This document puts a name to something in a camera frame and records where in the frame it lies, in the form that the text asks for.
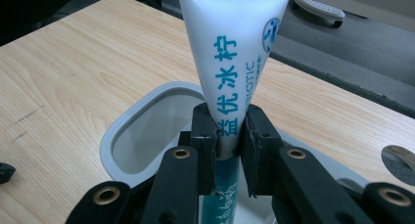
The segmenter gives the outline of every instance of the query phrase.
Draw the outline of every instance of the wood grain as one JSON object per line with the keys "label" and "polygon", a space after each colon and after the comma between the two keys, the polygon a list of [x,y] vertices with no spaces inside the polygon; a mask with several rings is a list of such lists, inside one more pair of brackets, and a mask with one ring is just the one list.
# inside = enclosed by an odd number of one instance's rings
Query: wood grain
{"label": "wood grain", "polygon": [[[4,223],[64,223],[110,180],[99,158],[109,126],[156,87],[199,84],[183,21],[133,0],[103,0],[0,47],[0,187]],[[415,152],[415,120],[268,60],[254,95],[274,125],[370,181],[415,192],[381,150]]]}

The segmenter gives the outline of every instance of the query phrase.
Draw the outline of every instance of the black object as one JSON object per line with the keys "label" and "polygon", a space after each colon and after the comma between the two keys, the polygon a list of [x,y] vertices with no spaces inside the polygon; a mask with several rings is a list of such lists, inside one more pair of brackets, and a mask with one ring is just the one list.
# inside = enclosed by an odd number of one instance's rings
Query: black object
{"label": "black object", "polygon": [[14,166],[0,162],[0,184],[9,182],[15,171]]}
{"label": "black object", "polygon": [[[119,182],[92,188],[67,223],[198,223],[198,195],[215,190],[217,135],[206,104],[195,107],[192,122],[157,175],[133,189]],[[414,194],[388,183],[363,194],[342,187],[312,153],[285,145],[261,108],[250,105],[243,128],[249,194],[272,196],[278,223],[415,223]]]}

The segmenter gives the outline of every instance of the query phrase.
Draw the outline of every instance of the white container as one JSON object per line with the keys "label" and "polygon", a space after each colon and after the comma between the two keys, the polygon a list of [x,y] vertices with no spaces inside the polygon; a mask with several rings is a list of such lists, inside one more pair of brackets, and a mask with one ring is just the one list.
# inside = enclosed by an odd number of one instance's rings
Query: white container
{"label": "white container", "polygon": [[[188,82],[162,85],[123,113],[108,129],[100,148],[101,161],[115,181],[131,188],[153,176],[164,152],[177,146],[182,130],[190,130],[193,107],[202,103],[202,88]],[[361,191],[367,181],[335,160],[278,129],[283,141],[311,151],[339,182]],[[275,223],[271,197],[248,197],[240,167],[234,223]]]}

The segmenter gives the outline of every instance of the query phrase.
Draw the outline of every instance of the white toothpaste tube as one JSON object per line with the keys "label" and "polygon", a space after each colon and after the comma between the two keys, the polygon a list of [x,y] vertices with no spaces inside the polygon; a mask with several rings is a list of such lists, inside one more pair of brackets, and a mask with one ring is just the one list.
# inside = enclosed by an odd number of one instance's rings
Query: white toothpaste tube
{"label": "white toothpaste tube", "polygon": [[242,123],[288,0],[180,0],[207,107],[218,128],[217,159],[235,154]]}

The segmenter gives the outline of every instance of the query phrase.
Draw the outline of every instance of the wooden surface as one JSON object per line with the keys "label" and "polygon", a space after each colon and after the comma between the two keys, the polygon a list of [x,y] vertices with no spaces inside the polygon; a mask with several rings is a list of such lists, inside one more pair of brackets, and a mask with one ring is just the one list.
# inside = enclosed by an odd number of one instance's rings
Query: wooden surface
{"label": "wooden surface", "polygon": [[[64,223],[84,193],[110,180],[99,144],[123,112],[174,80],[199,84],[183,21],[132,0],[104,0],[0,48],[2,223]],[[253,104],[274,125],[370,181],[415,192],[381,150],[415,152],[415,120],[274,60]]]}

